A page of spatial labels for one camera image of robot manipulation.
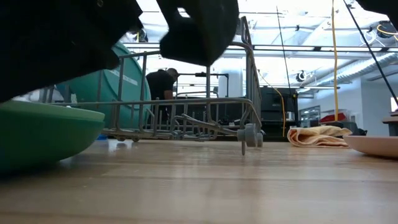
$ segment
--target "pink plate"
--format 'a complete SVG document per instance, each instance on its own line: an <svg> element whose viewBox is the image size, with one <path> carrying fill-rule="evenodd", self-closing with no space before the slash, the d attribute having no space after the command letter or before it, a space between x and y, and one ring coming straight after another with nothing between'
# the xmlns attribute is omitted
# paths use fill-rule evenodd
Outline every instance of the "pink plate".
<svg viewBox="0 0 398 224"><path fill-rule="evenodd" d="M343 136L347 144L365 154L398 157L398 137Z"/></svg>

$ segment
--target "blue object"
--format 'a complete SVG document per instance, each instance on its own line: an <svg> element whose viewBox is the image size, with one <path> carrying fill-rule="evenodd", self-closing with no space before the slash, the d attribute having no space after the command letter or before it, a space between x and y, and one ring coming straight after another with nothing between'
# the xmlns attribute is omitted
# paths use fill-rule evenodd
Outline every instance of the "blue object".
<svg viewBox="0 0 398 224"><path fill-rule="evenodd" d="M97 141L105 141L107 139L108 139L108 137L106 135L100 134L97 138Z"/></svg>

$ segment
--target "green machine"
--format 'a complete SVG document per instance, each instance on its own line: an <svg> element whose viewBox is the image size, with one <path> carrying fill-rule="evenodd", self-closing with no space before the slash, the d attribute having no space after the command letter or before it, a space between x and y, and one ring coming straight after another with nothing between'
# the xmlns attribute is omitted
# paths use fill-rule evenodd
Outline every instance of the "green machine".
<svg viewBox="0 0 398 224"><path fill-rule="evenodd" d="M113 51L118 55L127 55L130 51L118 42L113 47ZM83 102L96 102L98 95L100 102L112 102L118 98L119 89L120 66L114 70L100 70L90 73L83 77L74 78L60 85L57 88L60 92L65 91L65 85L68 85L70 91L76 94L78 103ZM123 69L123 91L122 101L139 101L141 92L141 81L145 78L142 76L141 66L134 58L124 59ZM150 100L150 90L147 81L144 85L144 100ZM105 114L105 127L111 126L112 106L83 106L80 107L86 110L97 111ZM147 121L149 114L147 109L150 105L144 105L143 120ZM121 128L138 128L139 122L139 105L134 107L134 117L131 120L131 105L122 105L119 114L119 123Z"/></svg>

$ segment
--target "beige towel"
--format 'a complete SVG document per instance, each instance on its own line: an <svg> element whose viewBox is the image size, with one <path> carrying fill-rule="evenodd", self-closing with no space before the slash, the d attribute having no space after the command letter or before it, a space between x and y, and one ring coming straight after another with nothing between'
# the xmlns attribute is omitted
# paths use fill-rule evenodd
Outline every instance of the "beige towel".
<svg viewBox="0 0 398 224"><path fill-rule="evenodd" d="M292 128L287 133L287 139L298 147L348 147L344 139L336 136L350 134L352 132L349 129L335 126Z"/></svg>

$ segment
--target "window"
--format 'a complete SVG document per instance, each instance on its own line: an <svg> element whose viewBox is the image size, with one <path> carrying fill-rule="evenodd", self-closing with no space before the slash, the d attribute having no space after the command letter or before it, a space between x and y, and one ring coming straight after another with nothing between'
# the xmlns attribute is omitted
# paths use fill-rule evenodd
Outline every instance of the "window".
<svg viewBox="0 0 398 224"><path fill-rule="evenodd" d="M396 110L398 110L398 106L397 106L396 101L394 100L394 98L391 97L391 111L395 112Z"/></svg>

